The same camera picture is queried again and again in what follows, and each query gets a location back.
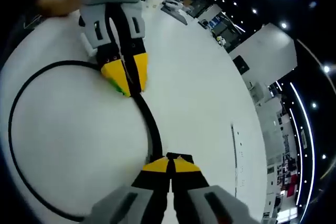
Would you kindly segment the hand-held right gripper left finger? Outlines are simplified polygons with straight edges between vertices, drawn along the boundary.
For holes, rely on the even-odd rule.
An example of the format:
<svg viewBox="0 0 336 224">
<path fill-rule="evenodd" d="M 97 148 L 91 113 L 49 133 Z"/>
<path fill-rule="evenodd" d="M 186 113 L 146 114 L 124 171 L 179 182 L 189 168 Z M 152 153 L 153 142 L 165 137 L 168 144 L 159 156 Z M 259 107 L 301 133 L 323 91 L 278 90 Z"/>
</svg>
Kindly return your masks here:
<svg viewBox="0 0 336 224">
<path fill-rule="evenodd" d="M 143 166 L 130 186 L 121 186 L 94 204 L 88 223 L 161 223 L 167 208 L 169 160 Z"/>
</svg>

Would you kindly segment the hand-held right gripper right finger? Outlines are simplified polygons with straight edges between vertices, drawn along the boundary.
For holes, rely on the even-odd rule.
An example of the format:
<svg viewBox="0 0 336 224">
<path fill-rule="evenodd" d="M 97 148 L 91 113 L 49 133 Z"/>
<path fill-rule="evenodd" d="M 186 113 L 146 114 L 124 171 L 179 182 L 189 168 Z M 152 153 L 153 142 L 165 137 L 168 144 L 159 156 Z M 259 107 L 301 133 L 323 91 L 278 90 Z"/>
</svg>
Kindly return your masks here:
<svg viewBox="0 0 336 224">
<path fill-rule="evenodd" d="M 248 207 L 218 185 L 209 185 L 200 168 L 181 156 L 173 159 L 174 210 L 179 223 L 258 223 Z"/>
</svg>

